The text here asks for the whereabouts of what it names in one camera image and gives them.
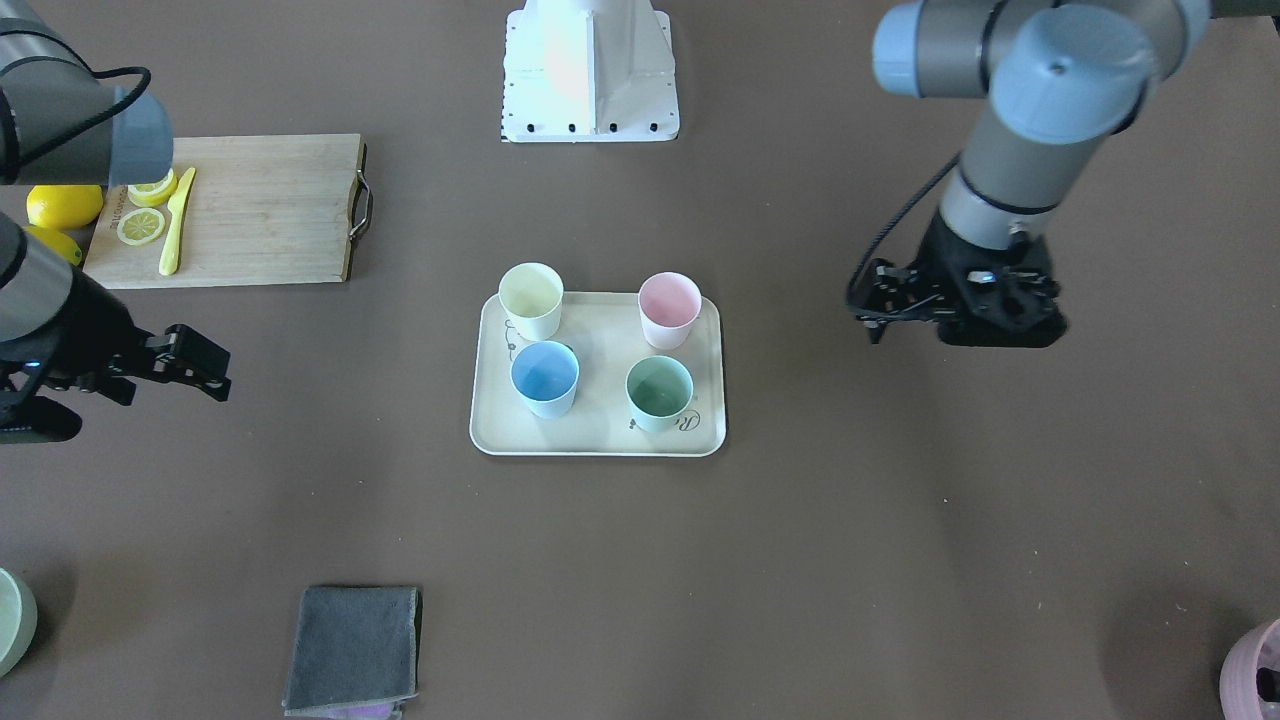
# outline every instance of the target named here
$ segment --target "folded cloth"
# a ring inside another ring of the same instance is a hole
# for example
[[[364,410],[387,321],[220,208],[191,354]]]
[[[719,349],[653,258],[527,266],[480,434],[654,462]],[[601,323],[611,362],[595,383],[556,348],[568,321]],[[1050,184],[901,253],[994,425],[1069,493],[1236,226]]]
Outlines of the folded cloth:
[[[284,716],[399,717],[417,696],[416,623],[417,588],[307,588]]]

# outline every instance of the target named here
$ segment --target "yellow knife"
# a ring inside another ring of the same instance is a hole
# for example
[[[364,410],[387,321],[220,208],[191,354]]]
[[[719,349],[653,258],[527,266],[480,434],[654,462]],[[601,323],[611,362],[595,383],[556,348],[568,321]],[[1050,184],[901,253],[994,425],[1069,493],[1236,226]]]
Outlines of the yellow knife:
[[[182,217],[187,213],[187,195],[191,182],[196,179],[196,168],[187,168],[178,181],[178,190],[169,197],[169,234],[164,238],[160,251],[160,274],[172,275],[178,270],[178,255],[182,252]]]

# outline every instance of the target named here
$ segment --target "whole lemon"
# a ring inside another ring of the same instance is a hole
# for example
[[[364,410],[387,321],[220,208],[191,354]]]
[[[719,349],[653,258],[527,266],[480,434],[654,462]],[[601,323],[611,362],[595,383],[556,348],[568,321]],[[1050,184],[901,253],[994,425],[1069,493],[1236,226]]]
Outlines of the whole lemon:
[[[37,184],[27,193],[27,220],[41,228],[82,228],[101,211],[102,188],[96,184]]]
[[[84,251],[64,232],[36,225],[27,225],[22,229],[27,231],[27,234],[31,237],[47,245],[50,250],[61,255],[63,260],[67,260],[72,265],[79,265],[84,260]]]

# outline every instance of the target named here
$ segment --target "lemon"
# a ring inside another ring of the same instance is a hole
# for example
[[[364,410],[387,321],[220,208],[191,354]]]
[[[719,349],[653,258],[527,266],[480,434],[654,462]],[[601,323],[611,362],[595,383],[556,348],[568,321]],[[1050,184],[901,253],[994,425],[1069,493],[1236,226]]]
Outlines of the lemon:
[[[142,208],[120,218],[115,225],[115,237],[125,245],[146,245],[160,237],[164,231],[164,215],[160,210]]]
[[[27,193],[27,220],[41,228],[82,228],[101,211],[102,188],[96,184],[37,184]]]
[[[173,174],[173,168],[169,168],[169,172],[160,182],[131,184],[128,190],[129,202],[133,202],[138,208],[155,208],[169,200],[175,187],[178,187],[178,178]]]
[[[84,260],[84,251],[79,249],[79,245],[70,238],[64,232],[51,231],[49,228],[40,228],[36,225],[27,225],[22,228],[27,231],[27,234],[44,242],[50,250],[59,254],[63,260],[67,260],[72,265],[79,265]]]

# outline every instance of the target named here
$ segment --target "robotic arm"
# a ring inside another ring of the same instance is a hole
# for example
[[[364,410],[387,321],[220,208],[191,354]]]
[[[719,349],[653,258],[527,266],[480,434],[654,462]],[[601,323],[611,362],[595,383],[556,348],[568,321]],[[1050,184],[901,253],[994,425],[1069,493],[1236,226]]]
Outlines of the robotic arm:
[[[97,81],[141,76],[133,88]],[[150,73],[95,73],[22,0],[0,0],[0,174],[6,184],[136,184],[163,177],[173,131]],[[160,337],[8,218],[0,218],[0,445],[65,441],[73,411],[41,387],[133,401],[127,378],[195,386],[224,401],[230,355],[186,325]]]
[[[1219,13],[1217,5],[1226,5]],[[1044,243],[1102,142],[1187,60],[1208,0],[918,0],[890,10],[874,64],[890,92],[987,97],[915,260],[877,259],[847,302],[872,342],[897,320],[950,345],[1046,347],[1068,328]],[[1252,3],[1251,14],[1280,13]]]

